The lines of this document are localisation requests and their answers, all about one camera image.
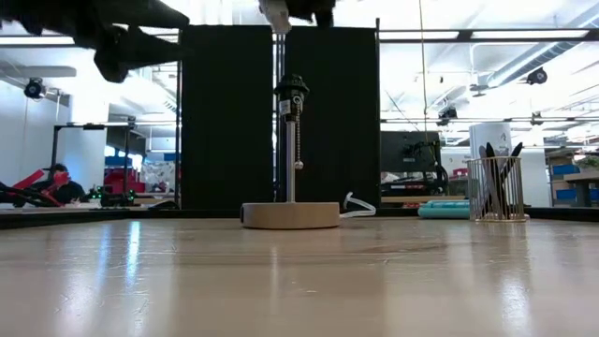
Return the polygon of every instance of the wooden table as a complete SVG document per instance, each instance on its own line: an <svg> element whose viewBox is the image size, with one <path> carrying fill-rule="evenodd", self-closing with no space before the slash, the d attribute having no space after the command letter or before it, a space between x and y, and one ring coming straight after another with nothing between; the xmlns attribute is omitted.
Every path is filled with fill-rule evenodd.
<svg viewBox="0 0 599 337"><path fill-rule="evenodd" d="M382 197L383 203L424 203L431 200L464 200L465 196L417 196L417 197Z"/></svg>
<svg viewBox="0 0 599 337"><path fill-rule="evenodd" d="M569 183L573 183L577 190L578 207L591 207L591 189L590 183L599 183L599 171L583 172L576 174L566 174L563 179Z"/></svg>

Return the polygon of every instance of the cable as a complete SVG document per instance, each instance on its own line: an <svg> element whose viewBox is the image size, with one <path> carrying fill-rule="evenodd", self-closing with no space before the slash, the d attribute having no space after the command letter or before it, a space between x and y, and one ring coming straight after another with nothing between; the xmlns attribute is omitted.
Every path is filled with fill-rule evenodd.
<svg viewBox="0 0 599 337"><path fill-rule="evenodd" d="M63 96L63 92L60 89L56 89L56 120L55 122L58 124L58 114L60 113L60 98Z"/></svg>
<svg viewBox="0 0 599 337"><path fill-rule="evenodd" d="M355 203L359 206L362 206L363 208L365 208L366 210L364 211L353 211L353 212L347 212L347 213L343 213L340 214L339 217L342 219L347 219L347 218L352 218L352 217L358 217L358 216L373 216L376 214L376 208L369 204L366 201L362 201L360 199L356 199L356 198L352 198L352 196L354 195L353 192L349 192L347 194L347 196L345 196L345 202L343 203L343 207L345 209L347 209L347 204L352 202Z"/></svg>
<svg viewBox="0 0 599 337"><path fill-rule="evenodd" d="M428 106L429 102L427 100L427 70L426 70L426 59L424 56L424 13L422 12L422 0L418 0L418 9L420 14L420 51L422 52L422 94L424 95L424 140L429 143L429 130L427 128L427 117L428 117ZM441 166L440 161L437 160L437 156L435 155L435 150L429 146L429 150L431 151L431 155L434 158L435 166Z"/></svg>
<svg viewBox="0 0 599 337"><path fill-rule="evenodd" d="M21 139L21 162L19 163L19 179L22 178L22 167L23 162L25 161L25 154L27 148L27 119L29 115L29 98L25 98L25 120L22 124L22 139Z"/></svg>
<svg viewBox="0 0 599 337"><path fill-rule="evenodd" d="M405 119L406 121L408 121L416 131L420 131L418 130L418 126L416 126L416 123L412 123L412 121L410 121L409 118L407 118L404 114L403 111L400 109L400 107L398 107L397 103L395 103L395 100L393 99L393 97L391 96L391 94L389 93L389 91L385 90L385 94L387 94L387 97L389 97L389 99L391 100L391 103L393 103L393 106L395 107L395 109L397 109L397 111L403 116L403 119Z"/></svg>

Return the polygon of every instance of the black curtain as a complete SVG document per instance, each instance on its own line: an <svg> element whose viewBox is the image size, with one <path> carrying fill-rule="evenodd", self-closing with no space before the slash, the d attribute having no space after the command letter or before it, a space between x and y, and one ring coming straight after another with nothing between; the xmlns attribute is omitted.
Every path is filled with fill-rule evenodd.
<svg viewBox="0 0 599 337"><path fill-rule="evenodd" d="M301 115L297 201L343 202L348 192L380 203L380 118L375 30L294 27L285 74L311 90ZM279 139L285 137L285 128ZM284 177L285 165L279 167Z"/></svg>
<svg viewBox="0 0 599 337"><path fill-rule="evenodd" d="M183 208L272 201L270 28L192 26L182 44Z"/></svg>

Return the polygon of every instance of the table surface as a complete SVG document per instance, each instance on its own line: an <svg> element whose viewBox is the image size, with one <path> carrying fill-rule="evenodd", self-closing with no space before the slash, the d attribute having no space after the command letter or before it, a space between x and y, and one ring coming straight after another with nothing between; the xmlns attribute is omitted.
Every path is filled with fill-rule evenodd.
<svg viewBox="0 0 599 337"><path fill-rule="evenodd" d="M382 197L383 203L401 203L401 202L429 202L432 200L464 200L465 196L418 196L418 197Z"/></svg>
<svg viewBox="0 0 599 337"><path fill-rule="evenodd" d="M563 180L569 183L599 181L599 171L566 174L563 176Z"/></svg>
<svg viewBox="0 0 599 337"><path fill-rule="evenodd" d="M128 220L6 230L0 331L75 336L597 336L599 227Z"/></svg>

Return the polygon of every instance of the lamp base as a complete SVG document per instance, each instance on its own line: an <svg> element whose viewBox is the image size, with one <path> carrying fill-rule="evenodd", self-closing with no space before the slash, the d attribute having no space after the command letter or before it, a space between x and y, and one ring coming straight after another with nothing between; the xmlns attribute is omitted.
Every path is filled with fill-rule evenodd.
<svg viewBox="0 0 599 337"><path fill-rule="evenodd" d="M339 226L337 202L247 203L241 225L254 229L318 229Z"/></svg>

